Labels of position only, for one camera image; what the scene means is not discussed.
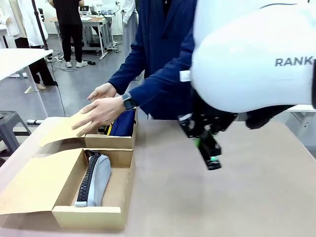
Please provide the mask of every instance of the gray pouch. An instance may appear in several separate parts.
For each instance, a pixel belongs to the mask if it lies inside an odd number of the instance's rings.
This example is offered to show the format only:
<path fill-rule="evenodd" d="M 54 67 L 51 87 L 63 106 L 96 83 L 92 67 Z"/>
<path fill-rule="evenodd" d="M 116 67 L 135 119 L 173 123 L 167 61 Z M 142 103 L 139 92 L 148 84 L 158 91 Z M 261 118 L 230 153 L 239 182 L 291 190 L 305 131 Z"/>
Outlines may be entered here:
<path fill-rule="evenodd" d="M 107 156 L 86 150 L 89 157 L 88 170 L 79 189 L 75 206 L 101 206 L 105 188 L 111 176 L 111 163 Z"/>

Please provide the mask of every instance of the cardboard box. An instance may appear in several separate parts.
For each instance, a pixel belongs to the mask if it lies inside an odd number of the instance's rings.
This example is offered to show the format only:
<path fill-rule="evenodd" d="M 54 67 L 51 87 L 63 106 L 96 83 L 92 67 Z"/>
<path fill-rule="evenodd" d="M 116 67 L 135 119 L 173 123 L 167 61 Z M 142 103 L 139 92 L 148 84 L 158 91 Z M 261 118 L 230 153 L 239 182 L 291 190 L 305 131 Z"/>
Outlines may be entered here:
<path fill-rule="evenodd" d="M 137 126 L 138 126 L 138 116 L 137 110 L 135 113 L 135 121 L 133 135 L 131 137 L 115 137 L 97 134 L 97 130 L 93 131 L 91 134 L 86 134 L 80 138 L 76 135 L 83 128 L 87 127 L 90 123 L 76 129 L 72 130 L 71 127 L 78 121 L 89 116 L 88 114 L 77 113 L 68 118 L 60 118 L 60 122 L 40 140 L 39 145 L 41 147 L 56 141 L 62 141 L 67 139 L 77 138 L 85 144 L 85 147 L 94 148 L 114 148 L 114 149 L 133 149 L 136 140 Z"/>
<path fill-rule="evenodd" d="M 84 150 L 31 159 L 0 195 L 0 215 L 52 211 L 62 228 L 123 230 L 135 173 L 133 150 L 91 149 L 110 158 L 112 174 L 101 207 L 74 207 L 87 171 Z"/>

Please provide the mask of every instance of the person's right hand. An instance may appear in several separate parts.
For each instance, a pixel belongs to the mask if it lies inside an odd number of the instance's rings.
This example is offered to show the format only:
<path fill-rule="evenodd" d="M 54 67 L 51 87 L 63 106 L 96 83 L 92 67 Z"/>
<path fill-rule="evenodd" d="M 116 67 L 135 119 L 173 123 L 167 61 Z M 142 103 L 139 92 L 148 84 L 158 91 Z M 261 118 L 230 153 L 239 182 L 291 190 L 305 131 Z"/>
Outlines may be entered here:
<path fill-rule="evenodd" d="M 114 97 L 117 93 L 114 86 L 110 83 L 105 83 L 97 88 L 89 95 L 88 100 L 95 101 L 97 99 Z"/>

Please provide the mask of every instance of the gray stool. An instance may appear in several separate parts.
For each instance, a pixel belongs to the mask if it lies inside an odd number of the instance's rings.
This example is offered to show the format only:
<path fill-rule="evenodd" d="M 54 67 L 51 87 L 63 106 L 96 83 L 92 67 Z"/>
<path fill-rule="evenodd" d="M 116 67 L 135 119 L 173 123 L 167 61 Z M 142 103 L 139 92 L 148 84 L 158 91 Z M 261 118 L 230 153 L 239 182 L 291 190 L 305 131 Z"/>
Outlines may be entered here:
<path fill-rule="evenodd" d="M 21 123 L 25 127 L 26 132 L 13 132 L 13 128 L 18 123 Z M 16 111 L 0 111 L 0 141 L 3 140 L 9 148 L 8 155 L 11 155 L 20 146 L 15 136 L 29 135 L 31 135 L 31 131 Z"/>

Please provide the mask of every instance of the navy blue coat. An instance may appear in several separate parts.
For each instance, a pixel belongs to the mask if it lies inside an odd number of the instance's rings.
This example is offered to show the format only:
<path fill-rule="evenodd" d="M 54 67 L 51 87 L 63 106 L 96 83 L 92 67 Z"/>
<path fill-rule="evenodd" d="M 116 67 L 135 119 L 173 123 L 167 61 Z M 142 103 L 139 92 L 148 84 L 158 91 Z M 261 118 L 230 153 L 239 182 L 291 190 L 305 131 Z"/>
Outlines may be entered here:
<path fill-rule="evenodd" d="M 191 85 L 180 82 L 179 72 L 191 67 L 196 3 L 197 0 L 172 0 L 165 18 L 162 0 L 141 0 L 132 52 L 109 80 L 123 94 L 145 70 L 144 84 L 130 93 L 154 119 L 177 119 L 191 112 Z"/>

